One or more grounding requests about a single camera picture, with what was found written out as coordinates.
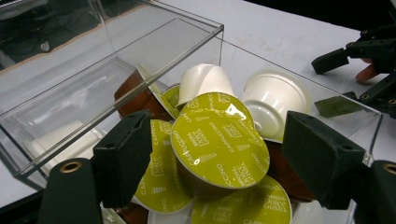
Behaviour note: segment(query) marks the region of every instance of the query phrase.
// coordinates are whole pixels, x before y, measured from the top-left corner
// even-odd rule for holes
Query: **clear acrylic container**
[[[381,113],[223,41],[221,24],[157,2],[132,2],[128,7],[99,1],[84,7],[82,12],[99,19],[91,29],[49,52],[7,63],[0,71],[0,156],[18,179],[44,188],[46,163],[87,135],[99,140],[120,120],[118,108],[154,82],[161,91],[177,84],[198,63],[222,66],[238,98],[248,77],[260,71],[280,70],[298,78],[312,99],[309,114],[363,147],[369,164]],[[114,101],[114,92],[138,65],[148,76]],[[334,96],[361,109],[321,116],[314,102]],[[65,128],[76,123],[77,128]],[[29,153],[26,143],[60,129],[68,131],[45,152]],[[317,202],[300,204],[293,223],[350,223],[354,206],[352,202],[347,211],[329,211]]]
[[[207,58],[218,63],[221,48],[221,24],[158,2],[61,3],[0,6],[9,21],[4,27],[17,34],[5,36],[0,48],[0,155],[35,189],[46,185],[45,164],[55,156],[80,156],[60,155],[66,148],[92,147],[120,120],[114,112],[150,83]],[[13,29],[17,19],[34,30]],[[18,45],[30,50],[11,47]],[[151,76],[115,101],[114,92],[138,64]],[[92,143],[76,146],[79,138]]]

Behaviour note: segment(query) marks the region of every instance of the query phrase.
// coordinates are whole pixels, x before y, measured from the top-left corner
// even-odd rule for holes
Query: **plastic lid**
[[[247,188],[268,171],[269,153],[260,135],[224,111],[182,114],[174,123],[171,140],[187,170],[214,186]]]
[[[192,201],[178,177],[177,158],[170,142],[171,128],[169,122],[151,121],[151,160],[134,195],[139,204],[159,213],[177,212]]]
[[[263,138],[280,138],[284,132],[284,122],[271,106],[257,101],[246,101],[246,107],[254,119],[254,127]]]
[[[269,175],[258,185],[240,189],[215,201],[197,200],[191,224],[291,222],[290,200],[285,190]]]
[[[244,120],[251,128],[254,127],[253,117],[251,117],[245,105],[236,97],[223,92],[208,92],[199,95],[190,100],[180,113],[203,108],[224,111],[229,115]]]

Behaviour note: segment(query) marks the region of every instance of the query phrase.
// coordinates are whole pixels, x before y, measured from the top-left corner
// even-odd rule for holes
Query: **white table surface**
[[[225,25],[224,40],[289,70],[308,77],[334,91],[354,91],[358,96],[383,78],[380,75],[367,85],[355,82],[356,74],[366,64],[350,60],[326,76],[315,74],[311,62],[318,56],[343,48],[356,41],[360,31],[322,21],[292,15],[242,0],[162,0],[163,3]],[[396,120],[384,115],[375,142],[376,160],[396,161]],[[0,207],[35,191],[10,174],[0,162]]]

